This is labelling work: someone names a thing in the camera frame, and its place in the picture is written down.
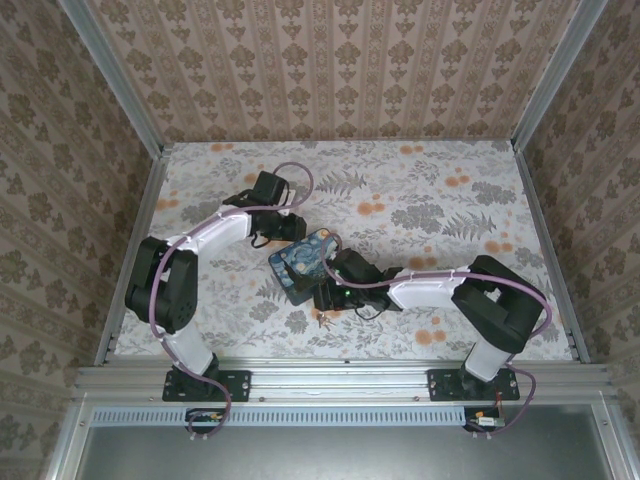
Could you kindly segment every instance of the patterned wall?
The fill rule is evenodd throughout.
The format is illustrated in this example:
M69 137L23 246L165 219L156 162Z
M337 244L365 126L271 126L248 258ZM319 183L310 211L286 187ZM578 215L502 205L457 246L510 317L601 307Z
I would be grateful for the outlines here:
M149 161L55 2L0 2L0 478L55 445Z
M578 0L90 0L166 142L509 138Z
M609 2L525 153L590 350L640 440L640 2Z

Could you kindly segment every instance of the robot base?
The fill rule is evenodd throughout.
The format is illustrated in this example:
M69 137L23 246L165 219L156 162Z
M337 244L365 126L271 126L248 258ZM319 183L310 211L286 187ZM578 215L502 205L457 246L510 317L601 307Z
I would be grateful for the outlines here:
M432 402L495 401L496 392L502 400L519 400L516 374L508 368L498 371L490 382L483 382L462 369L436 368L427 372L429 396Z

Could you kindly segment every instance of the robotic arm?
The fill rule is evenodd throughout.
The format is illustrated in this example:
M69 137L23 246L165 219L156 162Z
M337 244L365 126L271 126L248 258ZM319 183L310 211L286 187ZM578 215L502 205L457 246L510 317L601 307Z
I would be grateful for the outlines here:
M448 276L447 272L425 275L397 267L380 272L349 248L338 252L330 265L339 277L330 277L316 290L314 302L318 310L357 309L365 305L378 311L417 307L460 310L481 336L465 360L461 375L471 375L484 383L491 382L510 358L524 350L543 310L539 299L526 293L530 290L544 299L539 290L486 255L478 256L468 267L450 271ZM382 285L353 288L363 284ZM463 383L473 382L467 379Z
M191 321L197 304L198 262L208 263L209 258L227 246L248 237L253 237L255 248L259 248L255 245L258 235L267 242L304 238L306 223L302 218L276 211L286 208L289 195L285 196L285 189L288 192L288 183L275 172L261 172L253 189L225 200L213 220L192 230L191 237L178 235L166 240L149 237L140 245L125 304L142 321L151 323L154 334L174 360L175 367L167 374L164 400L215 401L220 398L212 386L215 382L229 387L235 401L248 399L246 385L250 384L251 372L219 371L215 354ZM331 260L333 271L326 263L325 267L331 278L317 286L314 294L315 306L320 311L365 305L379 311L421 306L454 308L478 330L481 339L462 368L443 373L442 381L429 382L438 383L437 391L430 388L435 401L486 400L495 395L493 382L502 378L507 385L514 383L513 372L501 367L524 349L532 332L539 333L550 321L550 309L542 293L488 256L479 256L471 265L448 272L412 272L402 268L381 272L357 252L343 249ZM155 322L150 322L153 287L158 280L152 310ZM534 331L543 307L547 309L547 320Z
M193 236L187 234L186 240L184 234L166 240L148 237L140 244L125 305L146 323L150 323L155 277L163 257L175 246L161 272L152 325L152 331L154 334L157 332L176 365L167 374L165 386L171 388L165 388L165 400L199 401L215 399L216 395L219 397L219 392L212 385L190 378L185 370L196 376L223 381L231 387L231 396L236 401L248 398L248 387L235 389L234 395L232 384L235 379L249 381L250 372L219 371L216 355L204 343L195 322L191 321L197 304L198 262L206 265L209 259L229 245L248 237L253 237L254 248L260 248L271 240L295 242L304 238L304 219L284 210L264 208L275 207L282 202L282 207L275 208L284 209L291 203L289 196L286 180L275 173L263 171L252 189L226 199L211 217L213 221L208 219L196 226L192 232L197 233ZM266 238L266 243L256 246L258 235ZM247 385L248 382L240 381L239 384Z

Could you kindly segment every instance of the floral wallpaper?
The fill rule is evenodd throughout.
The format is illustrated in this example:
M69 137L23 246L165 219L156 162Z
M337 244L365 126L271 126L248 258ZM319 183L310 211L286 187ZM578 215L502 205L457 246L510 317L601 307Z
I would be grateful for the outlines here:
M296 209L307 233L328 228L380 269L451 269L490 254L550 299L555 319L519 358L571 360L562 319L540 252L508 141L331 141L187 143L174 146L150 234L186 232L222 200L253 186L258 173L298 161L314 174L310 199ZM282 175L297 195L304 172ZM200 258L194 320L220 356L463 360L477 333L457 310L353 311L325 321L309 300L287 300L268 257L288 243L253 249L249 240L224 255ZM364 317L374 313L362 312ZM116 355L161 355L149 325L127 312Z
M0 2L0 478L46 466L149 162L62 9Z
M608 3L525 155L588 346L640 445L640 2Z
M578 0L90 0L165 142L510 138Z

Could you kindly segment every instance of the black cable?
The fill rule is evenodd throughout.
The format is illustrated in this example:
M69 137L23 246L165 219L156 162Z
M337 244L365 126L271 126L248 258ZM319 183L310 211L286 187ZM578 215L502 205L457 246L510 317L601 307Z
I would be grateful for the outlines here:
M260 245L256 245L256 240L257 240L257 239L258 239L258 234L257 234L257 233L254 233L254 234L253 234L253 238L251 239L251 246L252 246L253 248L256 248L256 249L258 249L258 248L262 248L262 247L266 247L267 245L269 245L269 243L271 243L271 240L267 239L267 241L266 241L266 242L261 243Z
M369 317L369 318L367 318L367 317L363 317L363 316L362 316L362 314L358 311L358 309L357 309L357 308L356 308L356 309L354 309L354 311L356 312L356 315L358 315L361 319L366 320L366 321L370 321L370 320L374 320L374 319L378 318L378 317L380 316L380 314L381 314L384 310L379 311L379 312L378 312L378 313L376 313L373 317Z

